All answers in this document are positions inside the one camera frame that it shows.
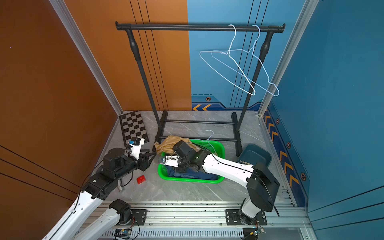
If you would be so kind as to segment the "navy printed t-shirt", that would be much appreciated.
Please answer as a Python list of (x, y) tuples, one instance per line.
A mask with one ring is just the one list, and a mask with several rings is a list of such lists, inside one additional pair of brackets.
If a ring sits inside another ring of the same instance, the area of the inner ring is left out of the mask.
[(220, 177), (215, 174), (208, 174), (203, 172), (194, 172), (191, 169), (187, 169), (186, 173), (176, 172), (173, 167), (166, 166), (168, 177), (171, 178), (183, 178), (183, 179), (198, 179), (198, 180), (210, 180), (216, 181)]

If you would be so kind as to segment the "tan yellow t-shirt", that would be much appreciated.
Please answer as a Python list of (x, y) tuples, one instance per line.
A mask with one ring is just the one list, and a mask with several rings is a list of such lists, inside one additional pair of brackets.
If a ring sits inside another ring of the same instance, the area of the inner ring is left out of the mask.
[(164, 139), (164, 141), (160, 144), (159, 142), (154, 143), (154, 147), (156, 149), (156, 152), (158, 155), (161, 153), (169, 154), (169, 155), (174, 155), (174, 150), (173, 147), (176, 143), (179, 141), (183, 141), (187, 143), (189, 147), (194, 149), (196, 152), (200, 150), (197, 146), (193, 145), (192, 141), (188, 138), (181, 138), (177, 136), (168, 136)]

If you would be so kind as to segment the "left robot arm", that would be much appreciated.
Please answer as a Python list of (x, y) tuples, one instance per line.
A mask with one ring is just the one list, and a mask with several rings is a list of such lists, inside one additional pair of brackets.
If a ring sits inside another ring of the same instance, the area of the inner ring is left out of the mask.
[(123, 200), (115, 200), (98, 219), (85, 229), (80, 229), (94, 210), (118, 187), (119, 180), (135, 170), (147, 170), (155, 156), (155, 152), (142, 153), (139, 146), (132, 147), (129, 155), (122, 148), (110, 150), (104, 156), (104, 163), (99, 171), (84, 184), (73, 205), (44, 239), (97, 240), (117, 224), (134, 223), (131, 206)]

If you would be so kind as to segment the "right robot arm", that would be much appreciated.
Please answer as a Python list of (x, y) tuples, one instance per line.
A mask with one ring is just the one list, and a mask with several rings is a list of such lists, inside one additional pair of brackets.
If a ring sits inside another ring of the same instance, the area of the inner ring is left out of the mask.
[(246, 225), (256, 223), (257, 214), (261, 211), (279, 214), (275, 200), (280, 183), (269, 168), (263, 163), (244, 165), (225, 160), (213, 154), (207, 148), (197, 145), (197, 152), (186, 142), (179, 141), (173, 151), (179, 156), (178, 166), (187, 167), (198, 172), (214, 174), (231, 180), (248, 191), (248, 197), (238, 210), (240, 221)]

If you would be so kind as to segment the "white wire hanger tan shirt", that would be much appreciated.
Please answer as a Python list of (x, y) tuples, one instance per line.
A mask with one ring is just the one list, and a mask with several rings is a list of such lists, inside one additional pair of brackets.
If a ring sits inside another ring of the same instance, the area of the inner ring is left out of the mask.
[(216, 154), (217, 152), (216, 152), (215, 148), (213, 147), (213, 145), (211, 144), (211, 137), (213, 137), (215, 133), (213, 130), (206, 130), (206, 132), (211, 133), (211, 135), (206, 139), (206, 142), (210, 145), (210, 147), (212, 147), (214, 154)]

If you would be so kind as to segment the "white wire hanger navy shirt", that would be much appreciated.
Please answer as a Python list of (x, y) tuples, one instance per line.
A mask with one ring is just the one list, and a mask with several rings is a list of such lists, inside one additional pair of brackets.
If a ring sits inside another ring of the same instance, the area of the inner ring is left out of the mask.
[[(243, 68), (240, 67), (240, 62), (237, 61), (232, 56), (232, 52), (234, 52), (234, 53), (246, 53), (246, 54), (251, 53), (252, 57), (255, 58), (256, 57), (255, 54), (254, 54), (254, 52), (255, 52), (255, 45), (256, 45), (256, 43), (257, 43), (257, 41), (259, 40), (260, 37), (257, 37), (257, 39), (254, 41), (254, 44), (252, 45), (252, 47), (250, 49), (248, 49), (248, 50), (245, 50), (245, 49), (233, 49), (233, 44), (234, 44), (234, 41), (236, 40), (237, 32), (238, 32), (239, 28), (237, 28), (233, 24), (230, 24), (229, 27), (230, 27), (230, 30), (233, 31), (233, 38), (232, 38), (232, 40), (231, 40), (227, 50), (200, 51), (199, 52), (199, 56), (203, 60), (203, 62), (211, 70), (213, 70), (216, 74), (218, 74), (226, 82), (231, 84), (234, 88), (236, 88), (236, 89), (246, 93), (250, 97), (254, 96), (256, 94), (256, 90), (255, 90), (255, 87), (252, 87), (252, 84), (255, 83), (256, 81), (251, 80), (247, 76), (247, 74), (244, 72)], [(233, 71), (234, 73), (240, 75), (241, 77), (245, 78), (246, 82), (251, 87), (251, 90), (246, 90), (244, 87), (241, 87), (240, 84), (236, 84), (234, 81), (229, 80), (224, 74), (222, 74), (219, 70), (217, 70), (215, 67), (213, 67), (205, 58), (208, 55), (210, 55), (213, 60), (217, 61), (218, 63), (220, 63), (221, 65), (223, 65), (227, 69), (229, 69), (229, 70)]]

